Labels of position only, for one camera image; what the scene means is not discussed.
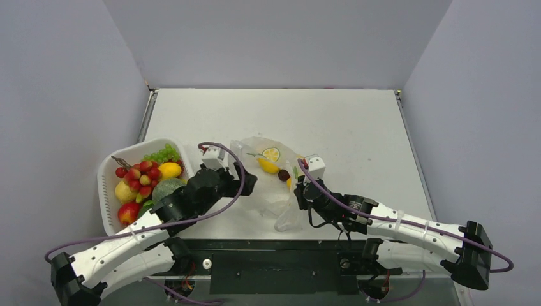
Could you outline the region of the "clear printed plastic bag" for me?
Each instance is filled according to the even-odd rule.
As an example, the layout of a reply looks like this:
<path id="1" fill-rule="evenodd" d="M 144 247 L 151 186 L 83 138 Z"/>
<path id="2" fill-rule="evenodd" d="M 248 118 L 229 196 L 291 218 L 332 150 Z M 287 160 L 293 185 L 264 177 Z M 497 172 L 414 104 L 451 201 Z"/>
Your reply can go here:
<path id="1" fill-rule="evenodd" d="M 300 231 L 302 213 L 298 207 L 293 190 L 301 176 L 297 160 L 302 156 L 293 149 L 276 140 L 263 137 L 249 137 L 232 140 L 230 149 L 241 160 L 245 169 L 258 177 L 252 197 L 258 213 L 273 220 L 273 228 L 278 233 Z M 264 158 L 290 174 L 287 182 L 278 175 L 265 173 L 257 159 Z"/>

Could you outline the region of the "red fake cherry bunch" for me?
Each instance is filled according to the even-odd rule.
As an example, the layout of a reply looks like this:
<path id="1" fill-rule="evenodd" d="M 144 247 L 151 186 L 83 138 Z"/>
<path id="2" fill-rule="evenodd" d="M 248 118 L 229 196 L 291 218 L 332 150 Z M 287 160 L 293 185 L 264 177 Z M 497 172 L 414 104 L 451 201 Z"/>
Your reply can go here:
<path id="1" fill-rule="evenodd" d="M 138 191 L 134 200 L 143 203 L 151 198 L 154 187 L 158 184 L 161 173 L 158 170 L 160 164 L 153 161 L 141 161 L 136 164 L 128 164 L 124 159 L 112 156 L 119 165 L 115 175 L 126 184 L 132 191 Z"/>

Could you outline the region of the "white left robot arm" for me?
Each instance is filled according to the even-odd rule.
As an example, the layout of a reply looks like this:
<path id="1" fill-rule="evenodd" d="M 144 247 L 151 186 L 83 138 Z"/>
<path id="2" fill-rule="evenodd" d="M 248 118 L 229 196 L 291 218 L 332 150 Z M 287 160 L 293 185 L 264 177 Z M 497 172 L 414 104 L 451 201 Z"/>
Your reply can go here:
<path id="1" fill-rule="evenodd" d="M 163 197 L 116 236 L 82 252 L 52 258 L 51 283 L 61 305 L 99 305 L 113 291 L 144 277 L 193 266 L 177 234 L 192 226 L 222 198 L 249 196 L 258 180 L 234 163 L 228 168 L 202 167 L 186 183 L 166 179 L 154 189 Z"/>

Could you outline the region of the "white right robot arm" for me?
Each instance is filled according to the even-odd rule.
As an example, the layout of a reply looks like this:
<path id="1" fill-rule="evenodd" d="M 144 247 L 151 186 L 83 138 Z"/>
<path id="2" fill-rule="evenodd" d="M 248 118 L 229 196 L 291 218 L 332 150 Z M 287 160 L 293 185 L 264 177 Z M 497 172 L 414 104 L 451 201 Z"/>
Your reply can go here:
<path id="1" fill-rule="evenodd" d="M 462 286 L 487 290 L 493 245 L 483 225 L 428 221 L 391 209 L 373 199 L 333 193 L 322 180 L 299 177 L 294 194 L 299 208 L 316 212 L 325 224 L 345 233 L 389 238 L 367 244 L 360 254 L 361 267 L 368 272 L 412 268 L 446 273 Z"/>

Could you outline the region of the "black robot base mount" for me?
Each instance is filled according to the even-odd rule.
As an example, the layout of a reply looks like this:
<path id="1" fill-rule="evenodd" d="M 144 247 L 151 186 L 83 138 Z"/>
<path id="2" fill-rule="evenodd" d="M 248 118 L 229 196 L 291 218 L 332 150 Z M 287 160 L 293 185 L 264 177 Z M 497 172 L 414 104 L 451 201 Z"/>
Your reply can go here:
<path id="1" fill-rule="evenodd" d="M 165 272 L 198 286 L 210 282 L 217 294 L 356 295 L 380 289 L 402 268 L 384 268 L 368 240 L 202 240 L 184 239 L 186 257 Z"/>

